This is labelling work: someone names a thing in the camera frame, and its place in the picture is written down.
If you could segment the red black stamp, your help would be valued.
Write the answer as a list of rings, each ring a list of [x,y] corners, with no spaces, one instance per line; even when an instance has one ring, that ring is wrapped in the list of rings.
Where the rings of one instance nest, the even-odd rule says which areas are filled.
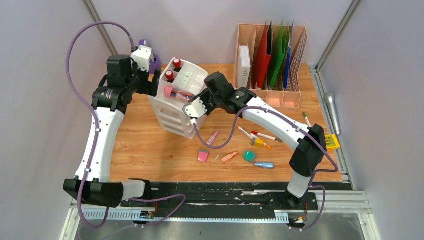
[[[174,80],[175,80],[175,74],[174,74],[174,72],[172,70],[167,70],[165,72],[165,78],[166,78],[166,81],[167,82],[173,83]]]

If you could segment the red round stamp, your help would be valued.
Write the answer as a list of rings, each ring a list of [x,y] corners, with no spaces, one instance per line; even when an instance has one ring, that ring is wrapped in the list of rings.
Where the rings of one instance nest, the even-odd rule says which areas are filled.
[[[172,61],[172,64],[174,66],[174,70],[173,71],[179,73],[181,71],[181,69],[182,69],[182,61],[179,58],[175,58]]]

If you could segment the pink highlighter pack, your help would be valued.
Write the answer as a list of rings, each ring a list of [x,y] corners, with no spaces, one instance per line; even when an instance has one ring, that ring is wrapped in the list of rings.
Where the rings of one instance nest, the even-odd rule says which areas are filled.
[[[168,98],[176,99],[176,100],[179,100],[179,101],[182,101],[182,102],[185,102],[185,103],[191,102],[192,99],[194,98],[193,94],[179,90],[179,89],[174,88],[172,86],[166,86],[164,88],[164,94]]]

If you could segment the white plastic drawer unit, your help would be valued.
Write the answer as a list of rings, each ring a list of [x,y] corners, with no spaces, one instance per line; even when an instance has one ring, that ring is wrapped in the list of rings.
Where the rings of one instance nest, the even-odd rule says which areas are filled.
[[[171,86],[196,96],[206,88],[204,80],[208,76],[208,72],[200,66],[182,59],[180,59],[182,63],[180,72],[175,72],[173,66],[175,58],[172,58],[160,76],[157,96],[150,96],[149,100],[162,129],[192,139],[196,134],[194,126],[190,123],[190,118],[186,117],[182,111],[183,106],[188,102],[166,97],[164,89]],[[165,72],[168,70],[174,72],[175,79],[172,83],[167,82],[165,77]]]

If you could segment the pink mini highlighter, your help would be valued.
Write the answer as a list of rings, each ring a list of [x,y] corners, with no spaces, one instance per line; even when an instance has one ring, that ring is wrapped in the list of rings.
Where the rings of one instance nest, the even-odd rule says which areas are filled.
[[[209,138],[208,138],[208,140],[206,141],[206,144],[208,145],[208,146],[211,146],[214,142],[215,142],[215,140],[218,138],[218,136],[219,136],[219,134],[220,134],[220,132],[217,130],[217,131],[215,131]]]

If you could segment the white hardcover book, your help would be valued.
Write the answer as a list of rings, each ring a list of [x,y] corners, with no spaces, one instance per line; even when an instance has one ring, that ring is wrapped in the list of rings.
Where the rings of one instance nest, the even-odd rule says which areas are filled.
[[[238,46],[236,66],[236,87],[238,89],[247,88],[251,72],[250,48],[248,45]]]

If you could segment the red folder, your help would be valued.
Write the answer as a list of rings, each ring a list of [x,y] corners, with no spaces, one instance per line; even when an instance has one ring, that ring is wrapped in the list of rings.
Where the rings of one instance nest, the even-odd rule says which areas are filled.
[[[273,25],[272,22],[265,24],[260,35],[259,45],[254,61],[253,87],[262,89],[266,80],[268,66],[271,61]]]

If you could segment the pink plastic file organizer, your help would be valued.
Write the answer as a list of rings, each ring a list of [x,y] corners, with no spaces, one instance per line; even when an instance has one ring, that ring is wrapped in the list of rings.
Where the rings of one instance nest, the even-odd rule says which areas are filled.
[[[304,26],[238,25],[235,46],[235,87],[247,87],[271,107],[298,109],[301,102],[299,70],[308,42]]]

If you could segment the green folder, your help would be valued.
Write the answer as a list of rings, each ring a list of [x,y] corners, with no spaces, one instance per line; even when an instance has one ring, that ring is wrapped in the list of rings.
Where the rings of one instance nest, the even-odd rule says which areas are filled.
[[[279,27],[273,26],[271,59],[267,69],[267,89],[282,91],[284,89],[283,72],[286,67],[289,27],[281,21]]]

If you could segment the blue folder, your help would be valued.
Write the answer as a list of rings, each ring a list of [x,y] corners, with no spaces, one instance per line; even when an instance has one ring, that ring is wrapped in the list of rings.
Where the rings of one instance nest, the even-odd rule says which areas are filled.
[[[291,50],[292,50],[292,41],[293,41],[293,32],[294,32],[294,20],[292,21],[291,27],[289,27],[289,40],[287,44],[287,58],[285,65],[285,73],[284,73],[284,82],[283,87],[285,90],[288,89],[289,82],[289,74],[290,74],[290,64],[291,64]]]

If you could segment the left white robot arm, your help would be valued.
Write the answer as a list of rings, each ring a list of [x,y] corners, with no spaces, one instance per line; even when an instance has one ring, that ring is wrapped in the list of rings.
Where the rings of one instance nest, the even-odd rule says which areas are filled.
[[[110,180],[113,148],[120,125],[134,94],[156,96],[161,70],[149,80],[153,56],[113,55],[106,61],[107,74],[92,95],[89,109],[94,114],[89,139],[74,178],[65,179],[63,190],[86,205],[116,208],[134,198],[140,206],[149,206],[153,193],[143,179],[124,182]]]

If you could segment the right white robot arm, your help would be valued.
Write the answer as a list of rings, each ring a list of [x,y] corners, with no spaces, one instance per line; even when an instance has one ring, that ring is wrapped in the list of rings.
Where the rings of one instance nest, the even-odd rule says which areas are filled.
[[[253,91],[235,89],[226,77],[215,72],[204,81],[206,88],[194,96],[183,111],[193,125],[197,119],[209,116],[215,109],[234,114],[266,129],[282,140],[293,151],[290,167],[293,174],[287,186],[286,204],[298,209],[306,201],[307,193],[317,166],[327,154],[325,132],[318,124],[309,127],[275,110]]]

